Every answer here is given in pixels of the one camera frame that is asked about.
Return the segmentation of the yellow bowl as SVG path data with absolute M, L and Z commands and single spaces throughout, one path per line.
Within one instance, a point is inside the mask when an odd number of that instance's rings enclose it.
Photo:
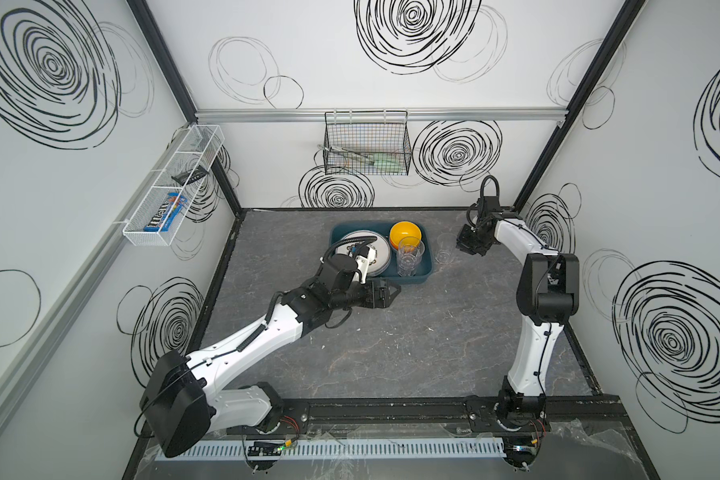
M 399 221 L 395 223 L 389 231 L 389 242 L 394 249 L 398 248 L 401 240 L 412 237 L 416 240 L 422 239 L 421 229 L 418 225 L 410 221 Z

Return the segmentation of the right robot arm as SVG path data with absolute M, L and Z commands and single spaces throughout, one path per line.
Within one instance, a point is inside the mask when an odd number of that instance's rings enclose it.
M 539 419 L 546 403 L 546 377 L 554 346 L 579 309 L 579 260 L 543 241 L 496 196 L 480 196 L 466 213 L 457 248 L 485 255 L 505 246 L 522 264 L 516 289 L 521 335 L 513 364 L 504 377 L 495 415 L 508 431 Z

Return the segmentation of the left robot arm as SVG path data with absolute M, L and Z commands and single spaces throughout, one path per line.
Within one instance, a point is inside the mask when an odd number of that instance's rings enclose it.
M 183 454 L 212 431 L 277 429 L 283 402 L 268 383 L 235 390 L 228 384 L 269 354 L 328 327 L 336 311 L 389 307 L 401 288 L 369 277 L 373 241 L 360 235 L 335 242 L 317 272 L 297 288 L 275 292 L 259 319 L 204 349 L 159 358 L 139 408 L 164 456 Z

